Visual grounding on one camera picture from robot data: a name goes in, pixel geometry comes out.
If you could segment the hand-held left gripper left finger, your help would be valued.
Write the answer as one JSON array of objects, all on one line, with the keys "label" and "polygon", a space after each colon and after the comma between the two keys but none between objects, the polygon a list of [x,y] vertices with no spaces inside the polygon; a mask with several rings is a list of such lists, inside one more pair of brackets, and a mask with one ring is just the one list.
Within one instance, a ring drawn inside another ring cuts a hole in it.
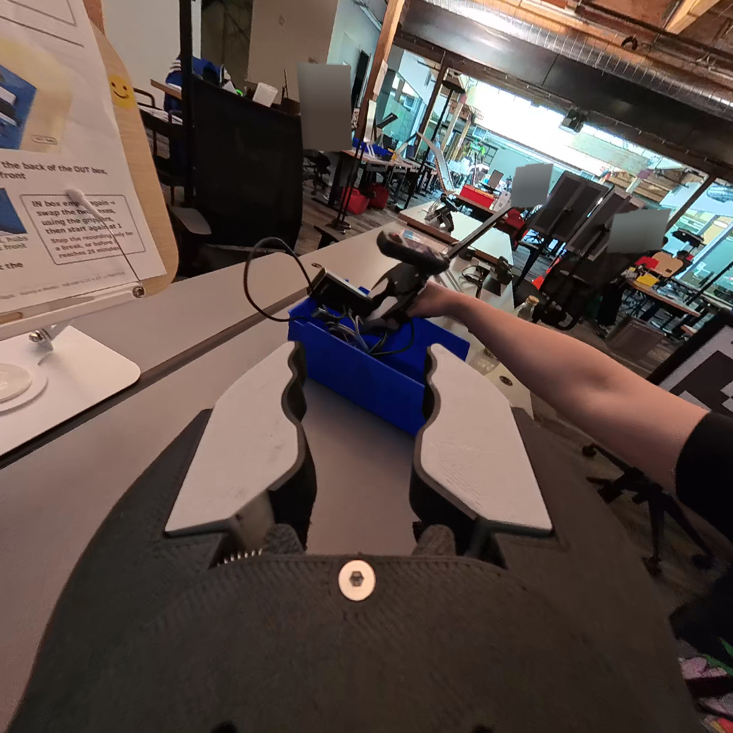
[{"label": "hand-held left gripper left finger", "polygon": [[303,427],[306,379],[304,346],[286,342],[219,397],[171,509],[167,536],[225,534],[252,552],[282,524],[307,548],[316,468]]}]

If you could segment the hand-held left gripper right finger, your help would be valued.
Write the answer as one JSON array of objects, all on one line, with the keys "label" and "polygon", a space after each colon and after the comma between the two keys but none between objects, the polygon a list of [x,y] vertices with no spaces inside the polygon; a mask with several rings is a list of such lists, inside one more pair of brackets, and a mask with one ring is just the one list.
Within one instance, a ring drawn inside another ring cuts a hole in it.
[{"label": "hand-held left gripper right finger", "polygon": [[459,555],[503,561],[500,534],[552,535],[515,411],[497,387],[434,344],[426,352],[422,410],[409,487],[417,539],[445,526]]}]

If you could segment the black usb hub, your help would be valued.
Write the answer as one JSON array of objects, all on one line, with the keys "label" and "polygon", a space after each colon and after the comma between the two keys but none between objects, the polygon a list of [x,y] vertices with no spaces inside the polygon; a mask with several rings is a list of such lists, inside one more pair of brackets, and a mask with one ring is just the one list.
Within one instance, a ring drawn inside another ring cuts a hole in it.
[{"label": "black usb hub", "polygon": [[308,295],[320,307],[341,314],[370,316],[376,306],[370,295],[335,273],[321,268],[308,286]]}]

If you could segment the blue plastic bin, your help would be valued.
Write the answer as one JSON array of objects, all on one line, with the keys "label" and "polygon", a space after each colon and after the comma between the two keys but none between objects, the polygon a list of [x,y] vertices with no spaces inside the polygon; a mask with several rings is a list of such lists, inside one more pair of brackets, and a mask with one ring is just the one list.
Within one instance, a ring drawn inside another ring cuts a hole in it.
[{"label": "blue plastic bin", "polygon": [[[365,354],[327,332],[311,298],[289,310],[288,337],[304,346],[308,376],[391,425],[416,436],[425,423],[425,360],[429,346],[440,344],[465,361],[469,342],[422,318],[396,331],[361,333],[373,347]],[[337,314],[332,310],[328,314]]]}]

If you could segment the person's right forearm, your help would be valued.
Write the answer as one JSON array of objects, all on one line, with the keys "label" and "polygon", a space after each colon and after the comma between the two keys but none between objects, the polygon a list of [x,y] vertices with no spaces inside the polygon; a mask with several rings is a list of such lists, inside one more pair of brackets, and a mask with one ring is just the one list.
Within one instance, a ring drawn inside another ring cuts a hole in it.
[{"label": "person's right forearm", "polygon": [[676,465],[707,411],[643,379],[606,354],[476,298],[455,317],[530,391],[593,441],[676,490]]}]

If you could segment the person's right hand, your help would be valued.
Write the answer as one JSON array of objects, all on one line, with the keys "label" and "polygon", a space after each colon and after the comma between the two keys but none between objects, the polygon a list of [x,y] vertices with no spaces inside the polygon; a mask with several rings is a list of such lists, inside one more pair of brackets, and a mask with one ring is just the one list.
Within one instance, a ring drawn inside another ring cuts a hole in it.
[{"label": "person's right hand", "polygon": [[407,310],[408,317],[450,317],[460,320],[477,299],[429,281]]}]

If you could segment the white stand base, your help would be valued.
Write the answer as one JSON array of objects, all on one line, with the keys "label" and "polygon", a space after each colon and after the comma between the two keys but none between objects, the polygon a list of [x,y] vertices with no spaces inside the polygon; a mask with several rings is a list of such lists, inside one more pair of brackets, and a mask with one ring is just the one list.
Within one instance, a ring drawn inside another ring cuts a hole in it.
[{"label": "white stand base", "polygon": [[136,363],[74,321],[144,295],[134,281],[2,313],[2,456],[139,380]]}]

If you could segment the black tripod stand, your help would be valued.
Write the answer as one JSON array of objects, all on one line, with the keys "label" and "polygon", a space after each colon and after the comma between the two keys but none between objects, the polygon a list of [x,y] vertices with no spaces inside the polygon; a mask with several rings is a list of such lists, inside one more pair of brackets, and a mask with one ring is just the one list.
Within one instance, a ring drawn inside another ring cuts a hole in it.
[{"label": "black tripod stand", "polygon": [[651,481],[642,471],[624,463],[599,444],[591,443],[581,448],[584,457],[593,458],[601,454],[614,466],[622,470],[620,477],[615,480],[588,476],[586,480],[597,487],[597,494],[606,503],[611,504],[624,493],[633,494],[631,500],[637,505],[646,504],[649,511],[650,531],[652,537],[652,555],[643,558],[646,570],[653,577],[662,572],[661,542],[665,536],[665,518],[669,516],[682,529],[685,536],[699,549],[699,553],[692,556],[692,564],[698,570],[711,570],[715,561],[712,549],[702,539],[700,533],[686,518],[682,507],[676,499],[660,485]]}]

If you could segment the black shirt sleeve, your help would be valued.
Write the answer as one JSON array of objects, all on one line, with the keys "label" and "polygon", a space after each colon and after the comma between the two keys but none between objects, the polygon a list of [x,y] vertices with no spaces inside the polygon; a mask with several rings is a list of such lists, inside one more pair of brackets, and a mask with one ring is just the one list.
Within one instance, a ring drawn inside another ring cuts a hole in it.
[{"label": "black shirt sleeve", "polygon": [[683,445],[678,499],[732,541],[732,418],[708,413]]}]

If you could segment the wooden backing board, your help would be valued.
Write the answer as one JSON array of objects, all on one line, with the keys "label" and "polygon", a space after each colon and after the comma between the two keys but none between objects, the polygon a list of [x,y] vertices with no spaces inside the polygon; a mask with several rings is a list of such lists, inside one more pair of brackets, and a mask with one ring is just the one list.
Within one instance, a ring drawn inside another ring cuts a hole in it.
[{"label": "wooden backing board", "polygon": [[[100,1],[84,1],[88,19],[95,27],[95,39],[100,50],[108,80],[122,81],[133,93],[127,69],[119,54],[105,36],[103,7]],[[170,223],[155,169],[146,130],[135,98],[128,102],[113,102],[117,127],[122,140],[135,192],[142,214],[149,227],[156,250],[165,268],[164,274],[142,279],[142,298],[150,298],[168,288],[178,270],[178,247]]]}]

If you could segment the black white marker board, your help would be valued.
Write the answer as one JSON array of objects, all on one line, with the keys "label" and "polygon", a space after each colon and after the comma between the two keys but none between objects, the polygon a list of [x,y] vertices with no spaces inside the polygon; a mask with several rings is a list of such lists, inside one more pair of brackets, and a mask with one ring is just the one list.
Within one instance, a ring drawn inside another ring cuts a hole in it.
[{"label": "black white marker board", "polygon": [[647,379],[691,404],[732,417],[731,324],[703,326]]}]

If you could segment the black patterned clothing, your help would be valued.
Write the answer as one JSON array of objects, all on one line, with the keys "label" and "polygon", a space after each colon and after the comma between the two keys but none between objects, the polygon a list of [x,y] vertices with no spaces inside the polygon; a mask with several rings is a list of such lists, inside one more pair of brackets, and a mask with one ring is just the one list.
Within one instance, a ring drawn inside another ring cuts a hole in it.
[{"label": "black patterned clothing", "polygon": [[732,731],[732,570],[671,617],[683,680],[703,731]]}]

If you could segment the printed instruction sheet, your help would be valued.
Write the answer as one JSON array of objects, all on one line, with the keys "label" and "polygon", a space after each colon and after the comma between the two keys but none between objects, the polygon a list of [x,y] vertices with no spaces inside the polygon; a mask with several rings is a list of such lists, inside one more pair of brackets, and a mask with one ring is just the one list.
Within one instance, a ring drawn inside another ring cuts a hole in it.
[{"label": "printed instruction sheet", "polygon": [[164,274],[83,2],[1,3],[2,313]]}]

